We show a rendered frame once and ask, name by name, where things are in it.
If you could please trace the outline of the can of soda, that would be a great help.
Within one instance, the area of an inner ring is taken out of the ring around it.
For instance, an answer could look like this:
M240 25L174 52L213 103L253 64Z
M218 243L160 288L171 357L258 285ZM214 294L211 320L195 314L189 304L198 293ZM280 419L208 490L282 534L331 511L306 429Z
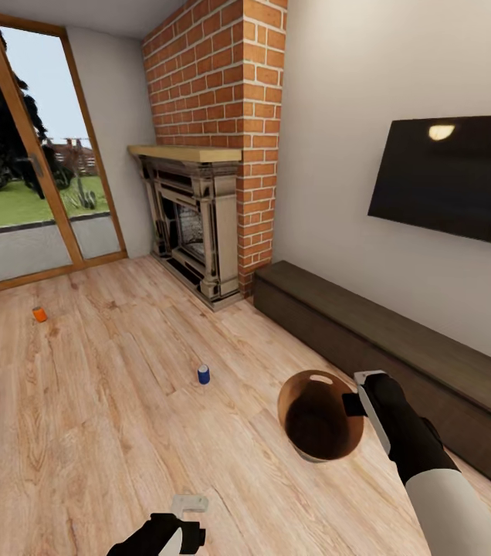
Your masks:
M47 320L46 312L41 307L33 308L32 312L38 322L45 322Z
M210 374L209 374L209 367L207 365L200 365L200 367L198 367L198 379L200 381L200 384L204 385L204 384L208 384L210 381Z

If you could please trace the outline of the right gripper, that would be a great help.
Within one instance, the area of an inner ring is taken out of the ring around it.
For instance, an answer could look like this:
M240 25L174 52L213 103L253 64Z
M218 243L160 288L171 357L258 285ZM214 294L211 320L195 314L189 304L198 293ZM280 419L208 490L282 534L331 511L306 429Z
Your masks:
M367 413L364 410L364 406L362 405L359 393L349 393L342 396L347 416L367 416Z

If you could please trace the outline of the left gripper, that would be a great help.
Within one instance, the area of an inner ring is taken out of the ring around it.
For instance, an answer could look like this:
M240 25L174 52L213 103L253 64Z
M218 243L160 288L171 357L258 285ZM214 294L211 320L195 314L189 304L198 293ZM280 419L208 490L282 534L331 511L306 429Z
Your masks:
M199 521L176 520L182 527L181 554L196 554L198 546L204 546L206 529Z

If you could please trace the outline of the trash can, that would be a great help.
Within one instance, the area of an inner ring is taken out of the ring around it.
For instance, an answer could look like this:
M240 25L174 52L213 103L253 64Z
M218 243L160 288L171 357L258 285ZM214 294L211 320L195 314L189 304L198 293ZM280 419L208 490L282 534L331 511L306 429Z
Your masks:
M332 384L311 379L326 376ZM280 427L297 453L310 463L349 456L361 443L365 416L347 416L343 396L354 390L328 371L299 371L283 384L277 400Z

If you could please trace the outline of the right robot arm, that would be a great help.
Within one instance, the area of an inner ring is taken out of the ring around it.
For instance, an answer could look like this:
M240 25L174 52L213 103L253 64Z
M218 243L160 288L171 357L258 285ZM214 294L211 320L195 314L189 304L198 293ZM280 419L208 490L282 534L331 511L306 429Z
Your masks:
M491 512L443 449L436 427L384 371L354 373L347 416L367 416L409 496L432 556L491 556Z

